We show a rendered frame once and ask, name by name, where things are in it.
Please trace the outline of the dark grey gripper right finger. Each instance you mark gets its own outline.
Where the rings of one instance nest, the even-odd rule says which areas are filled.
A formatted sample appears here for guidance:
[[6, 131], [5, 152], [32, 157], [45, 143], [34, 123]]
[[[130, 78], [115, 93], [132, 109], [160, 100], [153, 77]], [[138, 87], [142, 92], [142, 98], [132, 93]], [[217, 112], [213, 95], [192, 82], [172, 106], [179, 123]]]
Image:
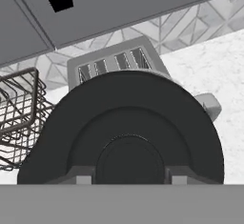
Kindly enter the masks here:
[[188, 166], [167, 166], [164, 183], [171, 185], [215, 185], [216, 181], [196, 174]]

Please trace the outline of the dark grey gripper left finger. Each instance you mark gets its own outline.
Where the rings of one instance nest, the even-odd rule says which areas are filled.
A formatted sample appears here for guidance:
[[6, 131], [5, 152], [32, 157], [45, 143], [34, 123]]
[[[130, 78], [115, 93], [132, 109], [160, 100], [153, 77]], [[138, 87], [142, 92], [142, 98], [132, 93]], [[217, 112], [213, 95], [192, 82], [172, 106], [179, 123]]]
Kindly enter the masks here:
[[73, 166], [66, 175], [53, 179], [50, 184], [91, 185], [94, 176], [94, 166]]

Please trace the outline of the black round blender lid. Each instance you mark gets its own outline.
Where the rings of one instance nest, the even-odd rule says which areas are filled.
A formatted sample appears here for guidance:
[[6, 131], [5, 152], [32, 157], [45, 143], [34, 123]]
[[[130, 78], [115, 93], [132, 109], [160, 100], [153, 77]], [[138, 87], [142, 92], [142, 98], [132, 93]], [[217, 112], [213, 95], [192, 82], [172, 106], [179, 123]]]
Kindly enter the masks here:
[[115, 71], [60, 100], [17, 181], [75, 173], [95, 184], [166, 184], [174, 175], [221, 184], [224, 157], [206, 103], [163, 76]]

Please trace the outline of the grey four-slot toaster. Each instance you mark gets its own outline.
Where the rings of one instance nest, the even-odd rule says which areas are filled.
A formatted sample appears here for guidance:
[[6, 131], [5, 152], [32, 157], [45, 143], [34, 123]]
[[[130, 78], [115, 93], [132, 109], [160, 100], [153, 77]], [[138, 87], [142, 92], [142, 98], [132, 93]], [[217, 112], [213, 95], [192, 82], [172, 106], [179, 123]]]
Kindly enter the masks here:
[[151, 42], [141, 36], [69, 60], [69, 90], [103, 73], [123, 70], [147, 71], [173, 80]]

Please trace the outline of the grey cupboard door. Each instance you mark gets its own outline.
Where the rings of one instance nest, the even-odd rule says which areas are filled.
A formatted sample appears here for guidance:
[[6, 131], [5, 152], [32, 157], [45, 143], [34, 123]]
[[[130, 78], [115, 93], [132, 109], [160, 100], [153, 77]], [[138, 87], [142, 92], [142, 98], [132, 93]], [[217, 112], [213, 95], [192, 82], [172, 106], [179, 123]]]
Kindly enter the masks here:
[[55, 12], [49, 0], [25, 0], [58, 49], [207, 0], [72, 1], [72, 8]]
[[25, 0], [0, 0], [0, 68], [53, 50]]

